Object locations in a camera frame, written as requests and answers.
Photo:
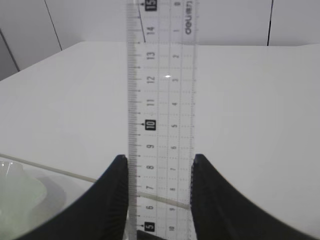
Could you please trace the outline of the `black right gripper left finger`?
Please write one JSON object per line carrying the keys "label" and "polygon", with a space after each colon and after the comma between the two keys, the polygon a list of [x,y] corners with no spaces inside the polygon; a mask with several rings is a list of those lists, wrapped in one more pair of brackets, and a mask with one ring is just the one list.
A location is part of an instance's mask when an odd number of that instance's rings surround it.
{"label": "black right gripper left finger", "polygon": [[129,207],[129,170],[117,155],[79,199],[22,240],[121,240]]}

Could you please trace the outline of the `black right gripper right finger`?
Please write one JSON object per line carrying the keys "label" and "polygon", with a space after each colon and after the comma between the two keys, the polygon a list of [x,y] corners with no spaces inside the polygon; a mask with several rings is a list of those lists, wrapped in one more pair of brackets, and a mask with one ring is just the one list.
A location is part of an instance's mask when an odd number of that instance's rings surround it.
{"label": "black right gripper right finger", "polygon": [[203,154],[191,168],[190,208],[198,240],[311,240],[234,188]]}

